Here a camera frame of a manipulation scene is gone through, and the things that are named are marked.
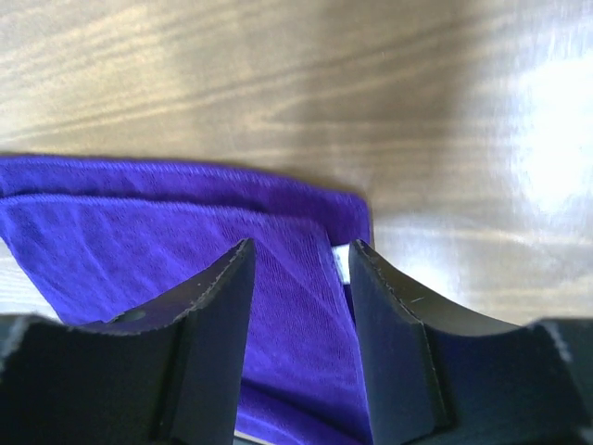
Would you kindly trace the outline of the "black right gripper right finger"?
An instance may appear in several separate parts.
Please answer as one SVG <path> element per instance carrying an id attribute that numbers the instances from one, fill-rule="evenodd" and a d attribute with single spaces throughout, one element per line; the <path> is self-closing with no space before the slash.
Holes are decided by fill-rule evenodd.
<path id="1" fill-rule="evenodd" d="M 351 296 L 377 444 L 588 444 L 592 322 L 469 310 L 355 241 Z"/>

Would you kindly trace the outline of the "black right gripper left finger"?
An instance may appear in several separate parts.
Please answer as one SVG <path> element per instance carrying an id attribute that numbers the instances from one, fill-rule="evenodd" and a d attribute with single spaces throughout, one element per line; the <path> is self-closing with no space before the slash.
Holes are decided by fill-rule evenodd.
<path id="1" fill-rule="evenodd" d="M 5 444 L 230 444 L 254 287 L 245 239 L 113 320 L 1 319 Z"/>

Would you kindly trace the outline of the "purple towel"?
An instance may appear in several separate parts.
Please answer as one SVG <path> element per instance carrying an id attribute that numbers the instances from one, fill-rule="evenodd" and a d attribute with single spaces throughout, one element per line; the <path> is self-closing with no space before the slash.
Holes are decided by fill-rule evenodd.
<path id="1" fill-rule="evenodd" d="M 275 444 L 371 442 L 334 260 L 371 237 L 362 198 L 189 162 L 14 157 L 1 162 L 1 236 L 66 324 L 109 321 L 252 239 L 238 430 Z"/>

